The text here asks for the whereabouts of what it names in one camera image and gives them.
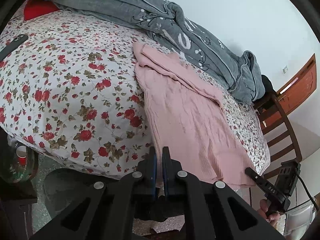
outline door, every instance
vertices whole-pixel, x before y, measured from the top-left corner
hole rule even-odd
[[[299,105],[301,105],[316,90],[316,56],[311,59],[295,76],[277,91],[278,100],[288,115]],[[274,123],[281,117],[277,112],[265,120],[266,125]]]

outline red pillow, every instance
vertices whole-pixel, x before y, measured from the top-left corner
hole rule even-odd
[[[31,20],[38,16],[58,11],[59,8],[51,1],[28,0],[24,8],[24,20]]]

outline silver screw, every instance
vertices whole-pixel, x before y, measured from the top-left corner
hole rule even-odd
[[[97,181],[95,184],[93,184],[95,189],[102,189],[104,187],[103,182]]]
[[[140,171],[135,171],[132,173],[132,177],[134,178],[140,178],[142,176],[142,173]]]
[[[178,176],[181,178],[184,178],[188,175],[188,173],[186,171],[178,171]]]
[[[226,186],[226,184],[223,181],[217,181],[216,182],[216,187],[217,188],[224,188]]]

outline bed sheet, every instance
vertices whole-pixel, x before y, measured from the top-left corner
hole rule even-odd
[[[0,62],[0,126],[67,168],[116,179],[134,171],[152,136],[132,44],[170,51],[136,29],[69,11],[27,22],[16,14],[0,49],[21,33],[29,39]],[[223,91],[230,129],[262,174],[270,155],[254,110],[193,69]]]

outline human hand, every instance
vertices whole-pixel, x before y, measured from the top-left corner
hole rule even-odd
[[[278,212],[272,213],[269,217],[267,217],[266,213],[268,211],[267,200],[260,200],[260,209],[257,210],[260,216],[262,216],[271,226],[275,226],[280,218],[280,214]]]

